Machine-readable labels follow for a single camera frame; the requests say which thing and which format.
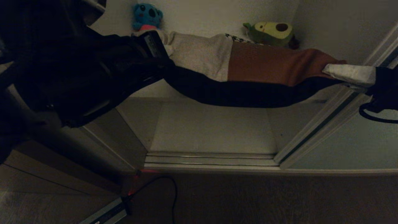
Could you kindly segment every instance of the door frame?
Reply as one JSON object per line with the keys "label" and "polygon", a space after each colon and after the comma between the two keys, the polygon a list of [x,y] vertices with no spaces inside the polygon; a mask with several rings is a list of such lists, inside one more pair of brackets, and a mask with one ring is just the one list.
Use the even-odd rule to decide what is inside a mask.
{"label": "door frame", "polygon": [[[398,22],[390,30],[373,53],[363,62],[367,66],[381,66],[394,56],[389,68],[398,64]],[[339,130],[358,112],[359,106],[369,102],[371,97],[359,94],[350,88],[342,88],[335,97],[331,98],[324,108],[300,131],[293,140],[286,145],[274,158],[280,163],[282,170],[289,169],[300,158],[311,152],[320,143]]]}

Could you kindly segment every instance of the wooden floor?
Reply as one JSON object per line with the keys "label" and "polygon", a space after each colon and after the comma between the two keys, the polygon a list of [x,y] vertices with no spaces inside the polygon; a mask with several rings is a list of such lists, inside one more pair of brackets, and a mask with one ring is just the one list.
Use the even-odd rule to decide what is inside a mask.
{"label": "wooden floor", "polygon": [[[173,176],[178,224],[398,221],[398,177]],[[171,223],[173,194],[169,180],[154,183],[134,198],[133,215],[122,223]],[[0,193],[0,223],[78,223],[112,199]]]}

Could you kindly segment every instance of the power cord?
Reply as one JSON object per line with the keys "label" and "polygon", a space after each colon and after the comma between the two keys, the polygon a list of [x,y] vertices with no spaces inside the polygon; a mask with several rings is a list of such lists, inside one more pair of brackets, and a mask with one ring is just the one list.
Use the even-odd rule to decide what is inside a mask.
{"label": "power cord", "polygon": [[363,104],[359,107],[359,114],[363,116],[366,119],[376,121],[376,122],[381,122],[381,123],[386,123],[386,124],[398,124],[398,120],[388,120],[388,119],[383,119],[383,118],[377,118],[374,117],[368,113],[365,112],[365,110],[369,107],[370,103]]}
{"label": "power cord", "polygon": [[143,189],[145,189],[147,186],[153,184],[154,182],[156,182],[156,181],[158,181],[158,180],[160,180],[160,179],[169,179],[169,180],[171,180],[171,181],[173,182],[173,185],[174,185],[174,201],[173,201],[173,206],[172,206],[172,222],[173,222],[173,224],[176,224],[176,219],[175,219],[175,215],[174,215],[174,213],[175,213],[174,210],[175,210],[176,202],[177,202],[178,188],[177,188],[177,183],[176,183],[176,181],[175,181],[172,177],[169,177],[169,176],[160,176],[160,177],[154,178],[153,180],[149,181],[149,182],[146,183],[144,186],[142,186],[140,189],[138,189],[136,192],[134,192],[132,195],[129,195],[129,196],[125,197],[123,200],[124,200],[125,202],[131,201],[131,200],[134,198],[135,195],[137,195],[138,193],[140,193],[140,192],[141,192]]}

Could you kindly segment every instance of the avocado plush toy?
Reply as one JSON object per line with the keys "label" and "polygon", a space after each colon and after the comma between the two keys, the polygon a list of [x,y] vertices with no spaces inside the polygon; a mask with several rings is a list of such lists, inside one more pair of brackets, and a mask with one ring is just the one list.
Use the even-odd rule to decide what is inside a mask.
{"label": "avocado plush toy", "polygon": [[135,22],[133,29],[137,31],[158,29],[163,12],[151,4],[137,4],[133,8]]}
{"label": "avocado plush toy", "polygon": [[290,48],[298,48],[297,40],[294,38],[293,26],[286,23],[259,22],[251,26],[243,24],[248,29],[248,36],[252,41],[272,46],[284,47],[289,44]]}

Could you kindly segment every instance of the white wall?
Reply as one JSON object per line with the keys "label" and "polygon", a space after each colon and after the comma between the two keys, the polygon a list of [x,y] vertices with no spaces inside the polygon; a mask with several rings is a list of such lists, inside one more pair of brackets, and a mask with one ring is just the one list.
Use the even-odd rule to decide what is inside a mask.
{"label": "white wall", "polygon": [[126,99],[117,109],[147,150],[152,147],[163,102]]}
{"label": "white wall", "polygon": [[267,109],[278,151],[282,150],[322,109],[321,103],[301,103]]}
{"label": "white wall", "polygon": [[[105,14],[92,25],[101,34],[131,34],[132,6],[137,0],[108,0]],[[163,11],[161,27],[211,37],[230,33],[244,37],[242,24],[291,22],[299,0],[148,0]]]}
{"label": "white wall", "polygon": [[[391,110],[373,115],[398,119],[398,112]],[[398,168],[398,125],[370,121],[358,114],[291,168]]]}
{"label": "white wall", "polygon": [[150,151],[275,154],[267,109],[165,102]]}
{"label": "white wall", "polygon": [[397,0],[301,0],[293,20],[301,47],[362,64],[398,21]]}

